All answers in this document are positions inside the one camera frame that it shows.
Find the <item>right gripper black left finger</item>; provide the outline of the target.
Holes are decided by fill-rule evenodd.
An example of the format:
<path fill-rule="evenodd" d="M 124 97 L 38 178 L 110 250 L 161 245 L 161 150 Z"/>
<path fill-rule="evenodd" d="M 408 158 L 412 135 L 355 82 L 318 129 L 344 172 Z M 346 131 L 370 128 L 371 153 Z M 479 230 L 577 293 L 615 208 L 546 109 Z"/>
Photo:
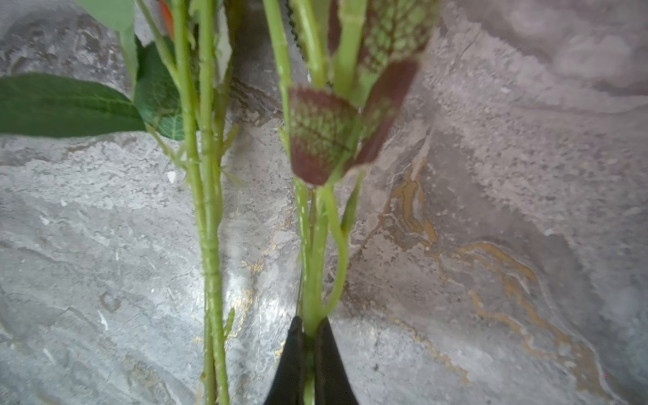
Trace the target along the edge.
<path fill-rule="evenodd" d="M 304 405 L 305 334 L 303 321 L 294 317 L 289 330 L 273 384 L 264 405 Z"/>

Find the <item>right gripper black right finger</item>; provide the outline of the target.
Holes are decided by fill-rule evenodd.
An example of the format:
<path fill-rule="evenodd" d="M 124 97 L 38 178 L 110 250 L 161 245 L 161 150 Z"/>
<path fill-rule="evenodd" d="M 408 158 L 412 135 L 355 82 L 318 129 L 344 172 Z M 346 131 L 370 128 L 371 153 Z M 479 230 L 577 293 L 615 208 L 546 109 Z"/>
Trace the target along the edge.
<path fill-rule="evenodd" d="M 327 318 L 317 329 L 314 357 L 315 405 L 358 405 Z"/>

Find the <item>pink carnation spray stem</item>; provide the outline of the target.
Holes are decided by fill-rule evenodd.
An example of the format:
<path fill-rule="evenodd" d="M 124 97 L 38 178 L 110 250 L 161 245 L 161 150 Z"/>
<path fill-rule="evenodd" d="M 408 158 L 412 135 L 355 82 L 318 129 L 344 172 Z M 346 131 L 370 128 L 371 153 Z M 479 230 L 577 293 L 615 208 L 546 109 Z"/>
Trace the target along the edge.
<path fill-rule="evenodd" d="M 163 1 L 155 23 L 142 1 L 84 1 L 82 8 L 116 32 L 131 89 L 51 74 L 1 79 L 1 131 L 79 138 L 145 131 L 187 172 L 204 269 L 204 401 L 230 402 L 219 261 L 223 215 L 221 162 L 237 126 L 225 123 L 232 53 L 242 1 Z"/>

